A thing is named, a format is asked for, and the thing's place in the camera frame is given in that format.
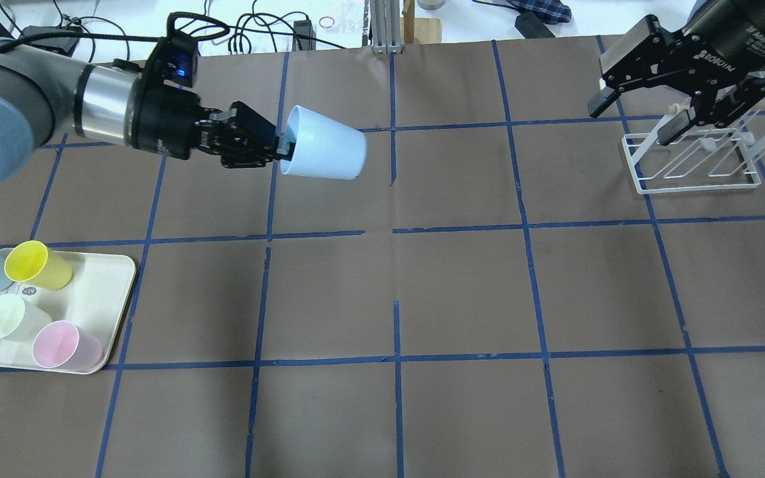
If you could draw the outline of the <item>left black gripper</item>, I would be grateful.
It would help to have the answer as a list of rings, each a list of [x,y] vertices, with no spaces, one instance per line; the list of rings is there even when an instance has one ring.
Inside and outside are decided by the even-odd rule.
[[[218,155],[226,169],[289,161],[295,140],[242,101],[227,111],[203,107],[201,97],[166,84],[137,80],[131,97],[131,148],[187,161],[192,149]]]

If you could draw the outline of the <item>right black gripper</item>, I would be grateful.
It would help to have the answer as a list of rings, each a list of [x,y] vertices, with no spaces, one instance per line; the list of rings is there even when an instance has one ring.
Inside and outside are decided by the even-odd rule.
[[[599,118],[620,95],[667,86],[690,97],[658,129],[671,145],[695,127],[732,124],[765,99],[765,1],[705,1],[676,31],[640,19],[599,60],[603,88],[587,103]]]

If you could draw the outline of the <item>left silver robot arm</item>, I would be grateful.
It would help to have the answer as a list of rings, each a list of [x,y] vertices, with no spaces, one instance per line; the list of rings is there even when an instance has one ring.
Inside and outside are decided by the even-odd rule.
[[[115,68],[0,37],[0,185],[58,133],[181,160],[198,149],[228,169],[291,160],[295,140],[246,104],[201,105],[198,58],[185,33],[161,37],[145,66]]]

